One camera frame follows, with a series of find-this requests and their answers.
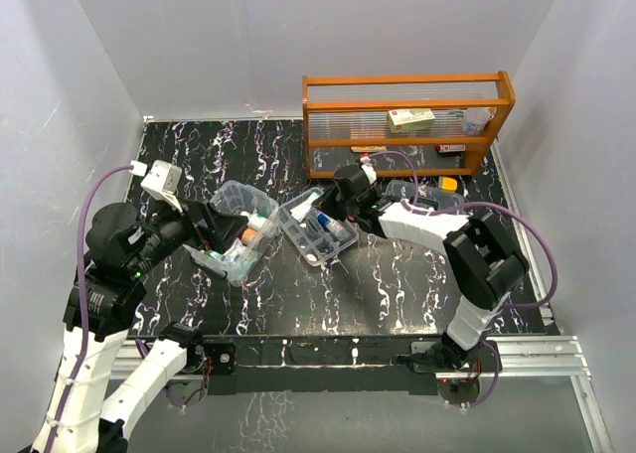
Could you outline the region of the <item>brown medicine bottle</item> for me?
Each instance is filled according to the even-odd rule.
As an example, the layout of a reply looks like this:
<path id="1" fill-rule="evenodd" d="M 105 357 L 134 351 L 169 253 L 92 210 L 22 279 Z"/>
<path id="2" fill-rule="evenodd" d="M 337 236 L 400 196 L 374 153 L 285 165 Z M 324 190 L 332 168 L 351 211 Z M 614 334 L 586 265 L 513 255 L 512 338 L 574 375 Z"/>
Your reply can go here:
<path id="1" fill-rule="evenodd" d="M 244 245 L 250 245 L 253 241 L 258 240 L 259 232 L 252 228 L 247 228 L 241 235 L 240 241 Z"/>

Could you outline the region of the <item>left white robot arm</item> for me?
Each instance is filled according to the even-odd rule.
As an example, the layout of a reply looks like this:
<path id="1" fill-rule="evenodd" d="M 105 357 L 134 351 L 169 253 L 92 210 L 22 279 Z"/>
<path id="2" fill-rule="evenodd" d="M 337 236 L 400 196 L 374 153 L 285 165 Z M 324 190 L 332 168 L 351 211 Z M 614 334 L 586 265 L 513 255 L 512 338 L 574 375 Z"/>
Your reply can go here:
<path id="1" fill-rule="evenodd" d="M 171 323 L 113 394 L 117 354 L 146 295 L 143 277 L 183 245 L 230 249 L 242 215 L 210 203 L 162 202 L 150 222 L 128 203 L 98 210 L 79 226 L 79 260 L 64 313 L 64 350 L 42 428 L 30 452 L 124 452 L 134 427 L 172 376 L 205 360 L 198 329 Z"/>

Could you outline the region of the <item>white blue cylinder bottle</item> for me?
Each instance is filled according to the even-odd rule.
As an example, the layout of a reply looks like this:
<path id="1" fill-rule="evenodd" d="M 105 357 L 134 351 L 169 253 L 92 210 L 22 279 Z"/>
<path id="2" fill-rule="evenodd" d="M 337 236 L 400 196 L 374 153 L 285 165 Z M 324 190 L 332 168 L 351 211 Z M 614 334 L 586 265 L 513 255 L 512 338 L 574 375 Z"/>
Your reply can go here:
<path id="1" fill-rule="evenodd" d="M 319 213 L 317 216 L 317 221 L 321 225 L 321 227 L 336 236 L 340 240 L 344 240 L 348 237 L 348 231 L 344 228 L 344 226 L 323 213 Z"/>

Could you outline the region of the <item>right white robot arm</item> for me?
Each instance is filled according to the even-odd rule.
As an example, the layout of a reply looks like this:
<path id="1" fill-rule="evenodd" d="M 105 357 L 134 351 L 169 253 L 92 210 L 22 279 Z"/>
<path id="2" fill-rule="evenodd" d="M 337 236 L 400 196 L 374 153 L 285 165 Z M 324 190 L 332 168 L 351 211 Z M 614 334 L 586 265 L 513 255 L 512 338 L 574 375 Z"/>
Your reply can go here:
<path id="1" fill-rule="evenodd" d="M 312 207 L 366 233 L 445 255 L 461 293 L 458 306 L 440 340 L 424 353 L 406 357 L 408 363 L 468 369 L 478 359 L 477 346 L 489 324 L 529 271 L 527 259 L 495 215 L 467 216 L 460 208 L 428 211 L 415 198 L 384 196 L 369 164 L 339 169 L 333 185 Z"/>

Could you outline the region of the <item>clear kit lid black handle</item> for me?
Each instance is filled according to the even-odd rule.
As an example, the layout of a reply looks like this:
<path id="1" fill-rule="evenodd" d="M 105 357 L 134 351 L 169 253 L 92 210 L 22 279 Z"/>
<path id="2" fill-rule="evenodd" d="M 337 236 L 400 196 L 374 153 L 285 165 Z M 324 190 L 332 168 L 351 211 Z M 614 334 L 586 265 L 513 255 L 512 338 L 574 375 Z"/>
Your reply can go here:
<path id="1" fill-rule="evenodd" d="M 464 203 L 464 198 L 455 192 L 449 192 L 427 185 L 419 186 L 418 191 L 416 191 L 413 182 L 404 180 L 390 181 L 385 188 L 384 195 L 386 197 L 396 198 L 398 201 L 400 199 L 409 199 L 411 203 L 413 202 L 413 198 L 417 197 L 417 203 L 415 205 L 429 211 L 444 210 Z"/>

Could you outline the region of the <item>clear plastic medicine kit box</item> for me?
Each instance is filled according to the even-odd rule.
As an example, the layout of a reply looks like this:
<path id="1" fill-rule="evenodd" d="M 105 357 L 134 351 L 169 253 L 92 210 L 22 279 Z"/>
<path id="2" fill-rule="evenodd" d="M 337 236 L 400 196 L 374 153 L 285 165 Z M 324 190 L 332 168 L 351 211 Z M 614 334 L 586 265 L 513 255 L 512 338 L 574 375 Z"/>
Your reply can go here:
<path id="1" fill-rule="evenodd" d="M 227 181 L 215 192 L 211 204 L 235 227 L 225 249 L 187 246 L 191 261 L 209 275 L 242 286 L 271 243 L 280 234 L 279 203 L 265 192 L 237 181 Z"/>

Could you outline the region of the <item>teal tape packet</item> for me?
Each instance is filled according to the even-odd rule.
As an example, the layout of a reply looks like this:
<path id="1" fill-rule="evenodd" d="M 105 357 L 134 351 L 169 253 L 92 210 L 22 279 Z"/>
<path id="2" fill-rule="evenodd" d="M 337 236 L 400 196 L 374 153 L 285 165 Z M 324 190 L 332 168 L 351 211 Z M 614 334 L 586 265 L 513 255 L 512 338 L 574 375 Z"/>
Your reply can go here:
<path id="1" fill-rule="evenodd" d="M 208 256 L 231 269 L 250 270 L 257 262 L 257 252 L 243 244 L 234 245 L 225 253 L 211 250 Z"/>

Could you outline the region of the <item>white green sachet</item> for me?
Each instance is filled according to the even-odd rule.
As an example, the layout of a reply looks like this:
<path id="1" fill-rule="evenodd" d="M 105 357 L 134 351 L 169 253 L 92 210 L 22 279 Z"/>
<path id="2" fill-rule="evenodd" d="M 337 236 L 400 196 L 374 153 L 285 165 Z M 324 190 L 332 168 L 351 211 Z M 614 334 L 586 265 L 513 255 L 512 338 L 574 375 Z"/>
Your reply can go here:
<path id="1" fill-rule="evenodd" d="M 312 209 L 313 202 L 321 196 L 322 191 L 319 189 L 307 190 L 302 194 L 301 201 L 290 209 L 291 216 L 301 222 Z"/>

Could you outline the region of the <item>clear plastic tray insert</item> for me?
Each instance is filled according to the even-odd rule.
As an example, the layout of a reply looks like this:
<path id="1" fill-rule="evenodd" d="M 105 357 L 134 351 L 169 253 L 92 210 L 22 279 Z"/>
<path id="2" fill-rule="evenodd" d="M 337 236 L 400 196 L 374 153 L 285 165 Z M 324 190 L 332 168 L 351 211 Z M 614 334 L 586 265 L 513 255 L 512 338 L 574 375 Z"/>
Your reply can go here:
<path id="1" fill-rule="evenodd" d="M 307 190 L 312 189 L 319 189 L 322 194 L 324 193 L 320 187 L 311 187 Z M 313 204 L 312 209 L 301 222 L 295 220 L 291 216 L 290 209 L 301 201 L 302 194 L 280 206 L 279 225 L 305 261 L 311 266 L 319 266 L 354 245 L 359 235 L 349 222 L 340 222 L 349 234 L 344 240 L 324 230 L 317 221 L 317 216 L 321 212 L 314 208 Z"/>

